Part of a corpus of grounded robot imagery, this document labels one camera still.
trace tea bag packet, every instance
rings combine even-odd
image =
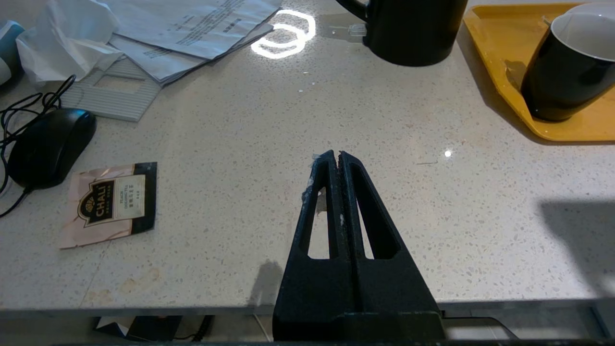
[[[157,163],[74,173],[60,248],[150,230],[156,216]]]

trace stack of papers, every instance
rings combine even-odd
[[[250,44],[281,0],[99,0],[119,20],[109,43],[158,83]]]

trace tissue paper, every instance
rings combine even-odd
[[[50,0],[34,28],[17,37],[22,67],[31,83],[81,80],[106,70],[122,52],[107,45],[118,27],[107,5],[94,0]]]

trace speckled countertop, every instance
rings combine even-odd
[[[0,12],[30,26],[42,3]],[[464,28],[444,62],[405,68],[335,28],[358,21],[333,0],[283,7],[316,20],[303,51],[246,47],[163,89],[139,123],[98,119],[73,170],[157,161],[154,230],[59,250],[68,180],[0,221],[0,315],[271,311],[328,149],[363,161],[438,302],[615,297],[613,147],[529,134]],[[23,80],[0,107],[31,92]]]

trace label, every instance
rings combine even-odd
[[[145,216],[145,175],[129,175],[90,184],[79,202],[79,217],[85,227]]]

